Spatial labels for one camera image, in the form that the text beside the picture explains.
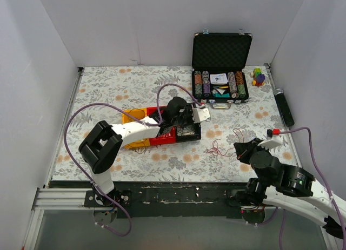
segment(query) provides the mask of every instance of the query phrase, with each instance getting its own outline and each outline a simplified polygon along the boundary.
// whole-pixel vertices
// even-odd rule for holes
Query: red connector
[[[277,136],[280,134],[280,130],[279,129],[273,129],[272,134]]]

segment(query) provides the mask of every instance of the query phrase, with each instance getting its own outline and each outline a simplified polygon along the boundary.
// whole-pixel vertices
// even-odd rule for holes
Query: stack of poker chips
[[[203,94],[202,92],[202,75],[201,72],[196,71],[195,72],[195,96],[196,98],[201,97]]]
[[[237,83],[239,98],[244,98],[247,94],[245,92],[243,74],[240,71],[236,72],[236,83]]]
[[[205,97],[210,96],[210,79],[208,71],[202,72],[202,82],[203,82],[203,95]]]
[[[237,98],[238,89],[237,89],[236,77],[233,72],[229,72],[227,74],[227,77],[228,77],[228,84],[229,84],[229,90],[231,93],[231,98]]]

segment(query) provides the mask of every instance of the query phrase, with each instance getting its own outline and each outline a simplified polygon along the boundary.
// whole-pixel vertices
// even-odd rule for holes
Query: toy
[[[252,81],[252,85],[256,85],[256,86],[264,85],[265,76],[264,74],[262,74],[260,68],[255,68],[254,71],[250,75],[254,79]]]

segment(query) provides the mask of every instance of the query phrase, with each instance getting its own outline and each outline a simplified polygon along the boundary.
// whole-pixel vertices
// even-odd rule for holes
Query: metal frame
[[[271,86],[274,89],[275,84],[274,84],[273,77],[271,75],[270,64],[265,64],[264,66],[266,67],[269,80],[271,82]],[[83,69],[81,69],[78,72],[78,79],[75,83],[75,87],[71,95],[71,99],[70,99],[69,106],[65,115],[63,127],[67,123],[70,113],[72,111],[73,102],[75,100],[82,75],[83,75]],[[49,174],[44,186],[45,188],[38,189],[35,200],[34,200],[34,204],[32,206],[30,225],[24,240],[25,250],[33,250],[35,248],[35,244],[37,242],[37,238],[39,235],[39,229],[41,227],[42,220],[43,220],[44,210],[90,210],[90,209],[103,210],[104,209],[104,208],[84,207],[85,195],[87,191],[90,190],[88,188],[49,188],[49,182],[51,180],[52,173],[55,168],[55,162],[58,157],[59,148],[63,139],[63,130],[64,130],[63,127],[59,135],[58,144],[54,152],[55,158],[53,159],[53,162],[51,163]],[[299,167],[302,167],[302,164],[299,160],[291,134],[287,134],[287,138],[288,138],[288,143],[290,145],[290,148],[292,149],[292,152],[294,153],[294,157],[297,161],[297,165]],[[322,235],[324,237],[324,241],[327,246],[327,249],[338,249],[335,238],[329,235],[327,232],[325,232],[325,230],[322,228],[321,228],[321,231],[322,231]]]
[[[85,188],[38,189],[32,210],[100,210],[109,207],[95,200],[95,191]],[[118,197],[132,217],[242,217],[240,207],[228,204],[227,193],[245,189],[246,183],[114,182]],[[118,218],[127,218],[118,212]]]

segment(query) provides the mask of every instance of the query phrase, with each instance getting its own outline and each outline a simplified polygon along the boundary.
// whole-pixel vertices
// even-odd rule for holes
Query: red wire
[[[235,130],[237,130],[237,131],[240,132],[240,134],[241,134],[242,137],[243,137],[243,142],[244,142],[244,135],[243,135],[243,133],[241,132],[241,130],[240,130],[240,129],[233,129],[233,133],[238,137],[239,142],[240,142],[240,137],[239,137],[239,135],[235,132]],[[215,139],[215,140],[212,142],[212,148],[207,150],[207,154],[212,154],[213,156],[232,157],[233,154],[235,154],[235,152],[233,152],[233,153],[232,153],[231,155],[229,155],[229,156],[227,155],[227,153],[228,153],[228,151],[230,151],[231,149],[234,149],[234,147],[231,147],[230,149],[228,149],[228,150],[226,151],[225,154],[223,154],[223,153],[218,149],[218,142],[217,142],[218,140],[220,140],[220,139]]]
[[[264,208],[265,208],[265,204],[263,204],[263,207],[262,207],[262,209],[259,212],[264,211]]]

